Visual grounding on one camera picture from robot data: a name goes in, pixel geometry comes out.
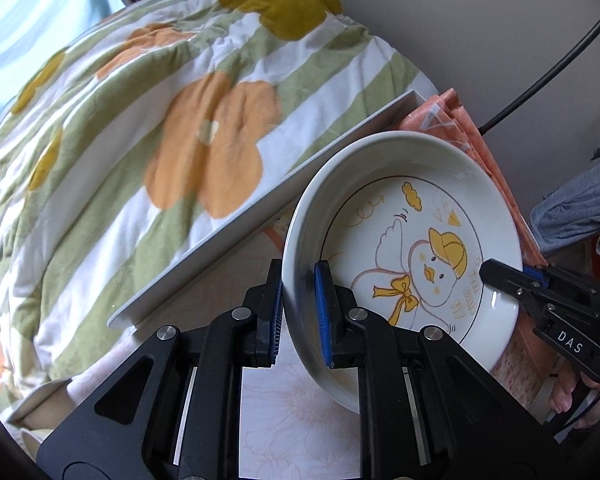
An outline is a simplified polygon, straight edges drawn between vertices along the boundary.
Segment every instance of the white tray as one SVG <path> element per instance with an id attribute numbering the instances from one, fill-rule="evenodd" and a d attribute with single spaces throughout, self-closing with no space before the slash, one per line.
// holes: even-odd
<path id="1" fill-rule="evenodd" d="M 126 328 L 138 324 L 203 270 L 218 261 L 229 249 L 257 231 L 277 213 L 296 202 L 318 170 L 335 153 L 355 140 L 388 129 L 424 102 L 425 99 L 411 90 L 316 153 L 291 172 L 277 187 L 257 199 L 227 224 L 200 240 L 178 263 L 165 269 L 140 290 L 109 318 L 107 321 L 109 327 Z"/>

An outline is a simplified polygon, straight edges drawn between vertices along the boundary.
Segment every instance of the bed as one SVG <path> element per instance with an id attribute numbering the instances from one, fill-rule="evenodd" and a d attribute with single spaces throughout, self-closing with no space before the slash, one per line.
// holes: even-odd
<path id="1" fill-rule="evenodd" d="M 414 86 L 432 93 L 339 0 L 142 0 L 53 54 L 0 112 L 2 416 L 106 354 L 117 307 Z"/>

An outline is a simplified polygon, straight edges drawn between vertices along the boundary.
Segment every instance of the black cable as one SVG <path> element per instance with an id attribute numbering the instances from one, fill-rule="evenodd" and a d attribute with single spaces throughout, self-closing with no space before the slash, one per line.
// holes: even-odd
<path id="1" fill-rule="evenodd" d="M 567 424 L 565 424 L 563 427 L 561 427 L 559 432 L 566 430 L 569 426 L 572 426 L 573 424 L 578 422 L 581 418 L 583 418 L 584 416 L 587 416 L 587 413 L 589 413 L 598 402 L 600 402 L 600 393 L 597 394 L 596 398 L 591 401 L 591 404 L 589 406 L 587 406 L 582 411 L 582 413 L 580 413 L 580 415 L 575 417 L 573 420 L 570 420 Z"/>
<path id="2" fill-rule="evenodd" d="M 556 77 L 562 70 L 564 70 L 571 61 L 576 59 L 584 49 L 586 49 L 592 42 L 600 35 L 600 19 L 593 26 L 593 28 L 587 32 L 584 37 L 570 50 L 565 54 L 565 56 L 558 61 L 555 65 L 553 65 L 549 71 L 544 74 L 538 81 L 533 83 L 523 94 L 520 95 L 515 101 L 513 101 L 509 106 L 504 108 L 503 111 L 498 113 L 495 117 L 484 123 L 483 126 L 478 128 L 478 131 L 481 135 L 484 135 L 486 132 L 491 130 L 496 124 L 500 121 L 504 120 L 515 110 L 520 108 L 524 103 L 529 101 L 534 95 L 536 95 L 544 86 L 547 85 L 554 77 Z"/>

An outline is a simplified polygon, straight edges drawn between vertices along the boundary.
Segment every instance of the orange cloth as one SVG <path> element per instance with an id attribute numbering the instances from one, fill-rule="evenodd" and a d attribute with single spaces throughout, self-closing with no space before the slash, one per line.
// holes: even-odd
<path id="1" fill-rule="evenodd" d="M 509 205 L 509 210 L 520 237 L 520 248 L 525 263 L 529 265 L 546 265 L 546 261 L 520 214 L 520 209 L 500 168 L 478 132 L 478 128 L 476 128 L 462 106 L 455 90 L 449 89 L 441 96 L 431 97 L 426 103 L 406 116 L 400 122 L 398 129 L 436 136 L 469 155 L 491 177 L 491 180 L 506 200 L 507 205 Z M 536 374 L 538 374 L 537 383 L 544 380 L 550 373 L 555 353 L 532 333 L 532 328 L 533 321 L 531 318 L 525 312 L 520 311 L 514 338 L 517 336 L 522 340 L 522 350 L 526 351 L 524 357 L 531 362 Z M 508 352 L 511 352 L 513 348 L 520 347 L 519 342 L 513 339 L 507 348 Z M 508 355 L 507 358 L 511 361 L 511 355 Z"/>

